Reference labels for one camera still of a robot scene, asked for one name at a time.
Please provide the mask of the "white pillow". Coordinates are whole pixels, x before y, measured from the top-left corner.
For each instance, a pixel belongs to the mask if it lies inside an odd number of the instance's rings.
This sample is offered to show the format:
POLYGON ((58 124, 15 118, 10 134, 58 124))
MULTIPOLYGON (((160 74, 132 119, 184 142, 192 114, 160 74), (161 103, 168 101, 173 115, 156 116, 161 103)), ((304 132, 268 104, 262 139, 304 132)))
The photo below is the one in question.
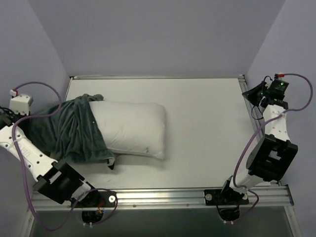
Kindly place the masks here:
POLYGON ((107 148, 119 155, 165 158, 166 110, 157 103, 89 103, 107 148))

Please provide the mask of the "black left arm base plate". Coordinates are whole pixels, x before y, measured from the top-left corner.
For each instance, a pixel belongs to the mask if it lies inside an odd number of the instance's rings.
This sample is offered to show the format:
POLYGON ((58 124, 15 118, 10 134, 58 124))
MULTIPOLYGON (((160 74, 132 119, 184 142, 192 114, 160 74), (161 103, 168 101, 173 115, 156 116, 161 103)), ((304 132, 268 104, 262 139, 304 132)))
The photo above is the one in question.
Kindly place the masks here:
POLYGON ((114 207, 116 197, 116 192, 113 191, 92 191, 89 194, 84 194, 75 208, 114 207))

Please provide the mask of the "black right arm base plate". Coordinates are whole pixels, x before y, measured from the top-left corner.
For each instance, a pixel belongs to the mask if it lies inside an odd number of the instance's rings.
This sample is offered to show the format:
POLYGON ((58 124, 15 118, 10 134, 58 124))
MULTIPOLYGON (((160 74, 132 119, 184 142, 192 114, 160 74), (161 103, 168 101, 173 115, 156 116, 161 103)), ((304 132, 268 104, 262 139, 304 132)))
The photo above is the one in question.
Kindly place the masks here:
POLYGON ((204 190, 204 200, 206 205, 247 205, 249 199, 243 199, 244 195, 235 192, 231 188, 227 191, 221 189, 206 189, 204 190))

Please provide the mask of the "zebra and grey plush pillowcase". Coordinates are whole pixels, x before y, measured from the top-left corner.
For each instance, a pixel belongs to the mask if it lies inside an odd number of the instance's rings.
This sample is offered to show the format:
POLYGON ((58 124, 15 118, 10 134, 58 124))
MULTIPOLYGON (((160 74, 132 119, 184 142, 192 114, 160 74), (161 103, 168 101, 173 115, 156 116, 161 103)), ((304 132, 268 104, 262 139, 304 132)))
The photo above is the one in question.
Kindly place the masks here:
POLYGON ((38 149, 56 160, 104 162, 113 169, 116 156, 107 148, 89 105, 103 99, 100 94, 84 94, 55 103, 36 112, 25 134, 38 149))

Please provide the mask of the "aluminium front mounting rail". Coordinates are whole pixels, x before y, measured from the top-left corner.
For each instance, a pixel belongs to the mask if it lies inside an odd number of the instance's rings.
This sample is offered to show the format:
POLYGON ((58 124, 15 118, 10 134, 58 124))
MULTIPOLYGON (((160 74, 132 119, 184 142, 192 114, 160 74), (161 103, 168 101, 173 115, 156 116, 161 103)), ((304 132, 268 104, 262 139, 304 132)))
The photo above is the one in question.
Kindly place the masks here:
MULTIPOLYGON (((117 189, 117 210, 141 210, 141 209, 200 209, 215 208, 205 204, 204 190, 215 188, 185 188, 185 189, 117 189)), ((252 189, 259 196, 259 202, 255 207, 293 206, 290 190, 287 186, 259 186, 252 189)), ((256 201, 253 193, 247 192, 249 204, 239 205, 240 208, 250 208, 256 201)), ((69 201, 58 204, 49 198, 34 192, 32 203, 36 211, 68 211, 71 209, 69 201)), ((100 209, 112 210, 114 207, 100 209)), ((74 210, 96 211, 98 207, 75 208, 74 210)))

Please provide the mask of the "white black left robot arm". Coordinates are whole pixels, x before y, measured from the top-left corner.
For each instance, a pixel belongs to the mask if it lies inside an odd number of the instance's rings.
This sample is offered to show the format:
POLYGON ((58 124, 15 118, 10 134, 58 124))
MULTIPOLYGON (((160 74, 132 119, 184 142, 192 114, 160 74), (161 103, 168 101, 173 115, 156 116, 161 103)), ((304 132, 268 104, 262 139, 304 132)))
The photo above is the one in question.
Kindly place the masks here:
POLYGON ((36 181, 34 190, 59 204, 70 201, 74 206, 77 201, 80 206, 94 207, 99 203, 100 193, 68 163, 46 156, 19 127, 16 127, 15 137, 12 137, 13 125, 14 120, 7 113, 1 113, 0 146, 17 159, 20 157, 15 146, 19 147, 25 167, 36 181))

